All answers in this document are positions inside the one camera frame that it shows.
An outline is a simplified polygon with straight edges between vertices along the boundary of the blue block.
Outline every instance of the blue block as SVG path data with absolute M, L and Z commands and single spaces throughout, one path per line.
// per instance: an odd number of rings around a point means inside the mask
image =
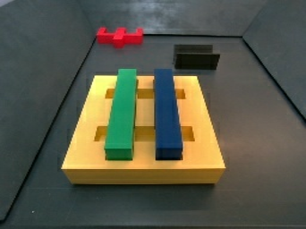
M 155 159 L 180 160 L 183 140 L 171 69 L 154 70 Z

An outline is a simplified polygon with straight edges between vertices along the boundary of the red lego brick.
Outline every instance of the red lego brick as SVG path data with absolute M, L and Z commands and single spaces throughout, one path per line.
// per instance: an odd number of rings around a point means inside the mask
M 135 33 L 127 33 L 124 27 L 119 27 L 115 33 L 108 33 L 107 28 L 100 28 L 96 34 L 99 44 L 112 44 L 115 48 L 123 48 L 126 44 L 139 45 L 143 41 L 143 28 Z

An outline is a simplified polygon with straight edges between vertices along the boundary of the green block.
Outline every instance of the green block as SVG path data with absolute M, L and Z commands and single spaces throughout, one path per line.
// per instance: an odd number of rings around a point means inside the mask
M 107 160 L 132 160 L 136 89 L 136 69 L 119 69 L 104 146 Z

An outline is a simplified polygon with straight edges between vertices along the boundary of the toy block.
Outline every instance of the toy block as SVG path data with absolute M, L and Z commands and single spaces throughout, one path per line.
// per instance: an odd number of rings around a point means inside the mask
M 212 45 L 175 45 L 176 69 L 215 70 L 220 54 L 212 54 Z
M 107 28 L 100 28 L 96 33 L 99 44 L 113 44 L 115 48 L 123 48 L 126 44 L 139 45 L 143 41 L 143 28 L 138 28 L 135 33 L 127 33 L 124 27 L 119 27 L 115 33 L 108 33 Z
M 220 148 L 196 76 L 175 76 L 176 100 L 183 134 L 182 160 L 155 160 L 154 76 L 138 76 L 132 160 L 105 159 L 105 135 L 117 76 L 96 75 L 63 160 L 63 172 L 73 184 L 216 183 L 224 171 Z
M 107 160 L 132 160 L 136 69 L 119 69 L 105 138 Z
M 155 159 L 180 160 L 182 132 L 171 69 L 154 70 Z

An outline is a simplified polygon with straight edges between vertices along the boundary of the yellow block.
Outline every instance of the yellow block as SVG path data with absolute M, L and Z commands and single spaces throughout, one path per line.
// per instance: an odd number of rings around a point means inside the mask
M 71 183 L 216 183 L 224 171 L 220 149 L 196 76 L 175 76 L 183 159 L 155 160 L 154 76 L 138 76 L 134 159 L 107 161 L 104 140 L 116 76 L 96 76 L 63 161 Z

